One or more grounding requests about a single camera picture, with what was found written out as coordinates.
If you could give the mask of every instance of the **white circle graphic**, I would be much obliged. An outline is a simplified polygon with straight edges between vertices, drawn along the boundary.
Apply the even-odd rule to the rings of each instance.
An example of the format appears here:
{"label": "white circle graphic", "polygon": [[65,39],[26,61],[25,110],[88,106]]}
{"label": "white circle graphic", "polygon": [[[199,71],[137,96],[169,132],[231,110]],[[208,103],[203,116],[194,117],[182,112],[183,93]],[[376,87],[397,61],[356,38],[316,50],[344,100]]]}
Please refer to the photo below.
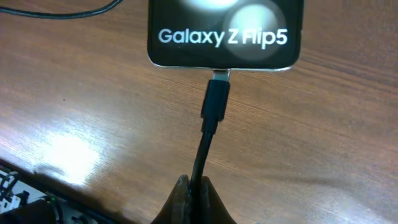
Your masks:
{"label": "white circle graphic", "polygon": [[272,1],[248,4],[231,12],[224,22],[223,29],[229,31],[229,35],[239,31],[233,39],[236,44],[231,44],[232,40],[224,41],[224,44],[235,57],[252,61],[264,60],[280,48],[278,37],[287,35],[280,31],[285,26],[282,11]]}
{"label": "white circle graphic", "polygon": [[238,0],[180,0],[195,11],[212,12],[233,6]]}

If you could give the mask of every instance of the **wooden desk surface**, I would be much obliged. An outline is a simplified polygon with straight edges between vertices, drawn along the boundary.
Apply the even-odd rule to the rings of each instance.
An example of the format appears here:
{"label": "wooden desk surface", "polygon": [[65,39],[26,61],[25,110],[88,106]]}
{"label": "wooden desk surface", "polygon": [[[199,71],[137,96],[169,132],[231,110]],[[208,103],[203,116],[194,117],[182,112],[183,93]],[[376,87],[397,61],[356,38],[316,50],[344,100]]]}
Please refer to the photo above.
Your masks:
{"label": "wooden desk surface", "polygon": [[[35,11],[109,0],[3,0]],[[209,176],[238,223],[397,221],[398,4],[308,0],[302,55],[233,72]],[[147,1],[0,14],[0,158],[150,223],[190,174],[210,71],[154,67]]]}

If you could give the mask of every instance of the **wood grain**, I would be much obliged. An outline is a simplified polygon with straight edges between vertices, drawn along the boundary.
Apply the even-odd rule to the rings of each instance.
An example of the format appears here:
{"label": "wood grain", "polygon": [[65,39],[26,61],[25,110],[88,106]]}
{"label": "wood grain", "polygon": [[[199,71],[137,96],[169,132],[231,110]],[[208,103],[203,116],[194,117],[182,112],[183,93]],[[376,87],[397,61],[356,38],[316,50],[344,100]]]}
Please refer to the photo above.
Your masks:
{"label": "wood grain", "polygon": [[[398,220],[397,11],[392,0],[308,0],[293,69],[233,72],[205,175],[238,223]],[[146,21],[145,0],[72,21],[0,14],[0,159],[137,223],[191,173],[211,77],[154,67]]]}

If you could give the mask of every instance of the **black charging cable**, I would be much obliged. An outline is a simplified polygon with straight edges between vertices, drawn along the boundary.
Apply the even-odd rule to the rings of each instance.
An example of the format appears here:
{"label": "black charging cable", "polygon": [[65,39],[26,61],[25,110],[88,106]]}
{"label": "black charging cable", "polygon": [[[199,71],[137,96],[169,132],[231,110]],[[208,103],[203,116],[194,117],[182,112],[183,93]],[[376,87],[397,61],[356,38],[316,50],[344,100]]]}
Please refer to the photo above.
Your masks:
{"label": "black charging cable", "polygon": [[229,95],[229,70],[215,71],[214,77],[208,82],[205,99],[201,109],[203,133],[197,157],[193,165],[190,182],[193,214],[192,223],[201,223],[200,217],[200,189],[201,178],[205,168],[205,162],[210,149],[211,140],[216,133],[218,123],[224,119]]}
{"label": "black charging cable", "polygon": [[113,0],[111,3],[107,4],[104,7],[101,7],[99,9],[94,9],[94,10],[84,11],[84,12],[64,13],[64,14],[46,13],[46,12],[30,12],[30,11],[24,11],[24,10],[20,10],[20,9],[12,9],[12,8],[3,7],[3,6],[0,6],[0,13],[3,12],[3,13],[7,13],[7,14],[12,14],[12,15],[32,17],[32,18],[38,18],[38,19],[80,19],[80,18],[86,18],[86,17],[91,17],[91,16],[97,16],[102,13],[108,12],[109,10],[113,9],[118,4],[120,4],[122,1],[123,0]]}

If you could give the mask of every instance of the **phone screen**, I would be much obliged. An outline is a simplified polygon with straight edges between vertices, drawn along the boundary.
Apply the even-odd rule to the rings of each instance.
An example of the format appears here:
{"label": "phone screen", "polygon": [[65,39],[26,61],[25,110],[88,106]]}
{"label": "phone screen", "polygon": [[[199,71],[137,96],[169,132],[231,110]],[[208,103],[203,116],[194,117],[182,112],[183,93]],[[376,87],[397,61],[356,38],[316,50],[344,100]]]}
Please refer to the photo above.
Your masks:
{"label": "phone screen", "polygon": [[166,67],[282,69],[299,58],[303,0],[150,0],[148,54]]}

